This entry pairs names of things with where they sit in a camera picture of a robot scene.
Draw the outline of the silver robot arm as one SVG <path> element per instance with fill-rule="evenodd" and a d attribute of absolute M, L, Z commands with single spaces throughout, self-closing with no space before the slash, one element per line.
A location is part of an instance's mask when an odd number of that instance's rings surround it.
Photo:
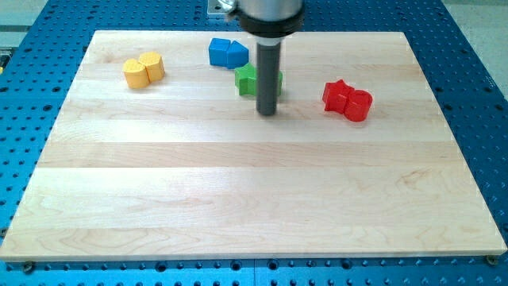
<path fill-rule="evenodd" d="M 225 0 L 221 5 L 228 20 L 236 18 L 263 46 L 276 46 L 304 22 L 303 0 Z"/>

